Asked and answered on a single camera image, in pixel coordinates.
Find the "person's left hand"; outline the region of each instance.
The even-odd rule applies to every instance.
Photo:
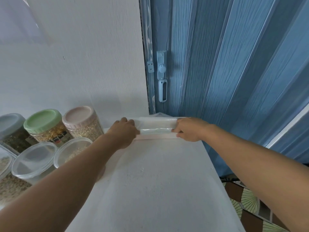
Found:
[[[116,121],[105,135],[112,137],[120,145],[119,149],[124,149],[132,143],[137,134],[140,134],[140,131],[134,126],[134,120],[128,121],[123,117],[120,121]]]

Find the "pink lid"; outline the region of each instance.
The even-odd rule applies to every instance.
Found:
[[[68,129],[80,129],[87,127],[96,118],[92,107],[82,106],[69,110],[62,117],[62,122]]]

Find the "label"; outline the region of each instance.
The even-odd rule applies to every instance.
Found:
[[[31,146],[38,144],[38,141],[31,135],[25,139]]]
[[[61,134],[59,134],[58,136],[54,137],[50,141],[53,142],[54,144],[56,144],[57,147],[60,147],[64,143],[66,143],[67,141],[71,140],[72,138],[73,137],[71,136],[71,134],[69,134],[67,131],[64,131]]]

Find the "blue door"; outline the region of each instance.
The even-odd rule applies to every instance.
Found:
[[[140,2],[150,113],[199,117],[267,146],[306,109],[309,0]],[[165,90],[157,51],[166,51]],[[308,119],[271,148],[309,162]],[[220,176],[231,173],[205,148]]]

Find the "hand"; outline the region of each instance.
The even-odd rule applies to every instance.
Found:
[[[202,139],[203,130],[207,125],[209,125],[208,122],[199,118],[180,118],[177,120],[177,126],[172,132],[177,133],[178,138],[190,142],[197,142]]]
[[[105,135],[112,137],[119,149],[124,149],[132,143],[137,134],[140,134],[140,131],[134,126],[134,120],[128,121],[123,117],[121,121],[116,121]]]

